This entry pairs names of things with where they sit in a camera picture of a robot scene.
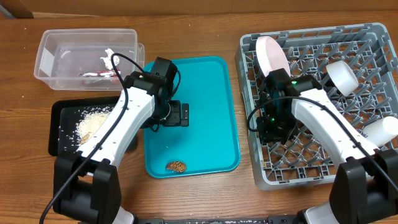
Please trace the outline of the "brown food scrap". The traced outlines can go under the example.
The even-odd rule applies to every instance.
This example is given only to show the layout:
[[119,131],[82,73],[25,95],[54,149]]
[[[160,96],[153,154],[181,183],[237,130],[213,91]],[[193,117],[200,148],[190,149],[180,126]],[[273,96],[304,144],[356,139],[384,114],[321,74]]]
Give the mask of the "brown food scrap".
[[173,172],[182,173],[182,172],[185,172],[185,171],[186,171],[187,166],[186,166],[184,163],[180,162],[180,161],[174,161],[174,162],[169,162],[169,163],[165,166],[165,168],[166,168],[167,170],[171,170],[171,171],[173,171]]

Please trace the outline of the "white round plate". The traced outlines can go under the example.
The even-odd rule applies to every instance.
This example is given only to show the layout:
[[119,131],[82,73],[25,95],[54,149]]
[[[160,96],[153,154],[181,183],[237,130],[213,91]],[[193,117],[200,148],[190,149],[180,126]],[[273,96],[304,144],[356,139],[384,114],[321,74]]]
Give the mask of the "white round plate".
[[256,56],[264,77],[267,77],[271,71],[280,68],[284,68],[287,74],[290,75],[290,67],[285,53],[272,37],[260,36],[257,38]]

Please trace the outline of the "red snack wrapper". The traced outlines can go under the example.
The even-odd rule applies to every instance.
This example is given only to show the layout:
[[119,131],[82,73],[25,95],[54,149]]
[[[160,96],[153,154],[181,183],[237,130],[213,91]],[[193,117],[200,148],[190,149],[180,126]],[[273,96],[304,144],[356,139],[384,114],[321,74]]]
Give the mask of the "red snack wrapper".
[[80,73],[80,77],[117,77],[117,74],[114,70],[105,70],[105,71],[98,71],[98,72],[87,72],[87,73]]

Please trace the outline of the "grey bowl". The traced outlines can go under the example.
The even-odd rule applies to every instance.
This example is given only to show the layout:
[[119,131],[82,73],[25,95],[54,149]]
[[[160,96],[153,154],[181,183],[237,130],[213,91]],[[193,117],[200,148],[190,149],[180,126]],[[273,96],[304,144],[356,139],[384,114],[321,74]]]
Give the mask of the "grey bowl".
[[359,86],[353,70],[343,60],[328,64],[326,71],[337,89],[344,96],[348,96]]

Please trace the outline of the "white napkin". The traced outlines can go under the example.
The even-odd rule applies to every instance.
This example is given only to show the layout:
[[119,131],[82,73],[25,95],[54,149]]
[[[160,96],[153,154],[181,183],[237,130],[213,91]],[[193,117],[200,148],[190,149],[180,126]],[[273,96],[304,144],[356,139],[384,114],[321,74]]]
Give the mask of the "white napkin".
[[[108,49],[105,50],[105,52],[107,54],[107,57],[101,57],[101,60],[104,62],[105,67],[108,70],[112,70],[113,69],[113,64],[111,62],[111,56],[114,54],[114,51],[112,49],[108,48]],[[113,57],[113,62],[114,62],[115,66],[119,65],[120,58],[118,56],[114,56]]]

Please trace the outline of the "white paper cup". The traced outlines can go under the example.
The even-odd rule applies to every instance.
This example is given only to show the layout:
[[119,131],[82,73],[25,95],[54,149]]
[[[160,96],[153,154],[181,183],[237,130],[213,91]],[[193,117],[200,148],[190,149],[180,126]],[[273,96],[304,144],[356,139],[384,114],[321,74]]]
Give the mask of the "white paper cup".
[[381,147],[397,136],[397,118],[387,116],[379,119],[363,129],[363,134],[368,141]]

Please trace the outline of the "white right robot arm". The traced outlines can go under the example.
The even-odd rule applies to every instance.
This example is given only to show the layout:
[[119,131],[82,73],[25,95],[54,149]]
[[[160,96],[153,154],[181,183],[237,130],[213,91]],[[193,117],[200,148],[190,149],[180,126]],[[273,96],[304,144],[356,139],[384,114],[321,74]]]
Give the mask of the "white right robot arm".
[[301,210],[293,223],[372,223],[397,215],[397,151],[380,150],[349,124],[312,76],[262,81],[257,133],[286,142],[301,121],[326,149],[336,177],[327,202]]

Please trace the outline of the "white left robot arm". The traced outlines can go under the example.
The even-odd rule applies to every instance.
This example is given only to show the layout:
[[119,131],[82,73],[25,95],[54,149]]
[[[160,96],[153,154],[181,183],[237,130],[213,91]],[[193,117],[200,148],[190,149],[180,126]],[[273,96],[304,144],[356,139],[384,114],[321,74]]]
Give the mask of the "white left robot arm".
[[180,76],[133,72],[121,80],[121,96],[99,129],[75,151],[58,153],[47,207],[83,223],[135,223],[121,206],[118,167],[141,128],[188,126],[173,100],[179,88],[174,78]]

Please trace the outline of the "grey dishwasher rack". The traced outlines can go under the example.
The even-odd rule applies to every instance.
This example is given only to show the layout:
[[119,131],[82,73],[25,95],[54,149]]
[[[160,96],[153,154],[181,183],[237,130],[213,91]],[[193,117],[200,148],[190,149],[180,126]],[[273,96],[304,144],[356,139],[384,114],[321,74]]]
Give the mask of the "grey dishwasher rack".
[[[326,149],[311,131],[297,121],[297,135],[285,144],[262,144],[256,118],[262,81],[265,79],[256,56],[256,41],[269,36],[282,47],[290,67],[290,78],[306,75],[318,81],[330,102],[364,138],[365,126],[387,116],[397,118],[397,88],[393,74],[397,55],[389,33],[380,23],[322,27],[246,34],[240,38],[235,55],[239,87],[246,110],[249,152],[255,185],[277,190],[299,185],[333,182],[337,170]],[[326,71],[328,64],[343,60],[353,70],[359,86],[344,96]],[[397,149],[397,136],[378,147]]]

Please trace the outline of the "teal plastic tray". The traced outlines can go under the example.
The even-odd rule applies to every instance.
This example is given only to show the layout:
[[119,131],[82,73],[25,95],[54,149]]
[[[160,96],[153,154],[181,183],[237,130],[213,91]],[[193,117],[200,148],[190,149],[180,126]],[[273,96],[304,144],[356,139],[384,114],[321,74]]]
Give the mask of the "teal plastic tray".
[[[173,63],[181,73],[174,99],[189,105],[189,125],[144,130],[146,171],[164,179],[234,170],[241,154],[227,63],[218,56]],[[171,162],[182,162],[186,171],[168,170]]]

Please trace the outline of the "pile of rice crumbs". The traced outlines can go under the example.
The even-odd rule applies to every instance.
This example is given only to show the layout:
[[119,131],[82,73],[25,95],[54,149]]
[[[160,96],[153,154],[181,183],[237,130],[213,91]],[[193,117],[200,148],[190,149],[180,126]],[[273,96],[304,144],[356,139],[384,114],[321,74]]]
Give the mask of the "pile of rice crumbs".
[[111,110],[112,107],[110,106],[105,106],[104,108],[97,106],[93,108],[85,108],[81,112],[81,118],[76,123],[76,128],[74,130],[78,146],[86,143],[94,133],[97,132],[109,116]]

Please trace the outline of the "black rectangular tray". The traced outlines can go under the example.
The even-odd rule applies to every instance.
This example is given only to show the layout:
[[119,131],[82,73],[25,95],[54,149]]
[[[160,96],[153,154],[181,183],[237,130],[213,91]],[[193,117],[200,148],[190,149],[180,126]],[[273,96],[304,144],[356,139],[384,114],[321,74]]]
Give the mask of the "black rectangular tray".
[[80,138],[76,126],[94,112],[111,111],[118,96],[57,101],[52,106],[48,152],[57,156],[63,151],[78,149]]

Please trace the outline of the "clear plastic bin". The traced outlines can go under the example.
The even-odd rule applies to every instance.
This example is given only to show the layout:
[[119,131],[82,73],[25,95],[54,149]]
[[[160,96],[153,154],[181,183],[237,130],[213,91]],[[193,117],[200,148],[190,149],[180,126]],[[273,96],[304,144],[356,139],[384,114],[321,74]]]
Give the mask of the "clear plastic bin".
[[122,77],[145,63],[144,45],[134,29],[52,29],[40,40],[34,77],[53,90],[119,91],[118,77],[80,77],[80,73],[108,70],[101,57],[106,49],[127,56],[138,66],[120,58],[116,66]]

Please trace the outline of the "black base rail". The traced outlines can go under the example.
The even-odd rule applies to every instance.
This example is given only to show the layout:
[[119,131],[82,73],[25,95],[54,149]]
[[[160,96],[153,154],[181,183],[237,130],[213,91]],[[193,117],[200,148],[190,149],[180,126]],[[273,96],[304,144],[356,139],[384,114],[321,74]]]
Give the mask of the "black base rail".
[[163,218],[136,218],[137,224],[292,224],[295,215],[272,215],[266,218],[211,218],[165,220]]

